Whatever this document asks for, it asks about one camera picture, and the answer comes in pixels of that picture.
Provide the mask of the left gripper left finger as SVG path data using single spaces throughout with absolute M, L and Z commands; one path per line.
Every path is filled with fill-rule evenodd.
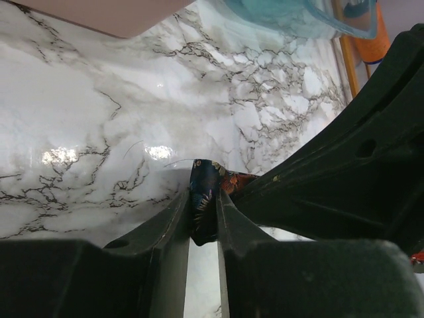
M 1 241 L 2 317 L 182 317 L 189 194 L 103 248 Z

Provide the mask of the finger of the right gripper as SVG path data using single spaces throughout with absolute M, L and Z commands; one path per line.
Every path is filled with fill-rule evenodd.
M 423 25 L 398 34 L 350 104 L 233 201 L 258 225 L 421 251 Z

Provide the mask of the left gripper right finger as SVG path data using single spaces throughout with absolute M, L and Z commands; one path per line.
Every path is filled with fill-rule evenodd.
M 408 257 L 383 240 L 278 241 L 216 198 L 223 317 L 422 317 Z

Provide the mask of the floral patterned necktie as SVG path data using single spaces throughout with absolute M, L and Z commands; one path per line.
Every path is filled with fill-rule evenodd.
M 197 246 L 217 240 L 216 197 L 224 191 L 232 197 L 258 176 L 226 169 L 213 160 L 195 159 L 189 179 L 191 200 L 190 237 Z

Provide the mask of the wooden dish rack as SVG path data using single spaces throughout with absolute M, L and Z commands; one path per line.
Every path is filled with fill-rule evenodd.
M 351 37 L 335 38 L 332 45 L 346 98 L 351 101 L 370 79 L 370 66 L 361 60 Z

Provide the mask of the orange bottle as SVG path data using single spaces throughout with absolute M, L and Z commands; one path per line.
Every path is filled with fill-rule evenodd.
M 390 39 L 382 16 L 379 3 L 376 5 L 377 29 L 373 39 L 354 38 L 354 44 L 361 60 L 365 64 L 378 64 L 386 56 L 390 48 Z

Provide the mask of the blue transparent plastic tray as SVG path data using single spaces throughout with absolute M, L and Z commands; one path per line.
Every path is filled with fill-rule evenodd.
M 377 35 L 376 1 L 225 1 L 241 19 L 292 36 L 332 39 Z

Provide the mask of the pink compartment organizer tray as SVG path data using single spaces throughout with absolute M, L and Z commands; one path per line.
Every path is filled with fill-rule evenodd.
M 39 13 L 117 38 L 131 38 L 192 3 L 191 0 L 20 0 Z

